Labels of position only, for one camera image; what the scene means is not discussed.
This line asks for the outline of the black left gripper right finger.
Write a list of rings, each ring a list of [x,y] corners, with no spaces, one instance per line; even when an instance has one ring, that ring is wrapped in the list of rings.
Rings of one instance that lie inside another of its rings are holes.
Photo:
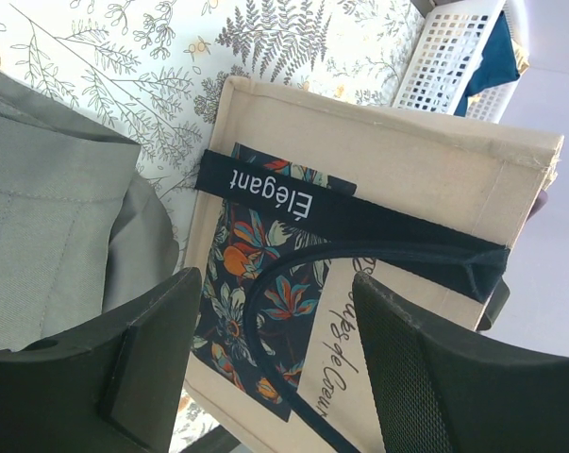
[[[504,344],[365,273],[353,298],[388,452],[569,452],[569,358]]]

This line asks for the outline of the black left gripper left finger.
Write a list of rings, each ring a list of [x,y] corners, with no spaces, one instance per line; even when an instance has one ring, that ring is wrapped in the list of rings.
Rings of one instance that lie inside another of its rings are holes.
[[[0,452],[166,452],[202,277],[185,268],[124,305],[0,351]]]

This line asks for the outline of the beige canvas tote bag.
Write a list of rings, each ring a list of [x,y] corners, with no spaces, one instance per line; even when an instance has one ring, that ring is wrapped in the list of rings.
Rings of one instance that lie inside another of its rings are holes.
[[[355,275],[476,329],[562,145],[228,78],[185,258],[204,279],[187,391],[255,452],[329,449],[282,388],[343,451],[382,451]]]

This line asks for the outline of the grey folded cloth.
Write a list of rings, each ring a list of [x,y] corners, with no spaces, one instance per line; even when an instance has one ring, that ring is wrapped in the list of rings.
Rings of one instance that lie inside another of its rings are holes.
[[[145,294],[176,267],[140,146],[0,71],[0,350]]]

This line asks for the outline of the floral table mat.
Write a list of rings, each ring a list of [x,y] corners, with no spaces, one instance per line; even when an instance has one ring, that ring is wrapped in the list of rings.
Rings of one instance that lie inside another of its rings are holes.
[[[423,25],[409,1],[0,1],[0,71],[140,146],[179,265],[230,76],[389,106]]]

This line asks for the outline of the blue printed cloth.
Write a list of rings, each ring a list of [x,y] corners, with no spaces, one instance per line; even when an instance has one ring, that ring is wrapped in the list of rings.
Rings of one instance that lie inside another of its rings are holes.
[[[499,14],[481,56],[482,61],[466,86],[454,112],[455,116],[466,115],[470,97],[493,87],[515,82],[520,78],[504,12]]]

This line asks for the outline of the white plastic basket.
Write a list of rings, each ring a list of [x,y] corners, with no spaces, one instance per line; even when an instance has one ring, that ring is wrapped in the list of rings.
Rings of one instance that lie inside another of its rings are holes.
[[[479,67],[483,48],[504,12],[520,77],[529,68],[527,8],[524,1],[458,1],[437,6],[410,60],[393,101],[395,108],[454,114]],[[474,95],[464,117],[497,123],[519,79]]]

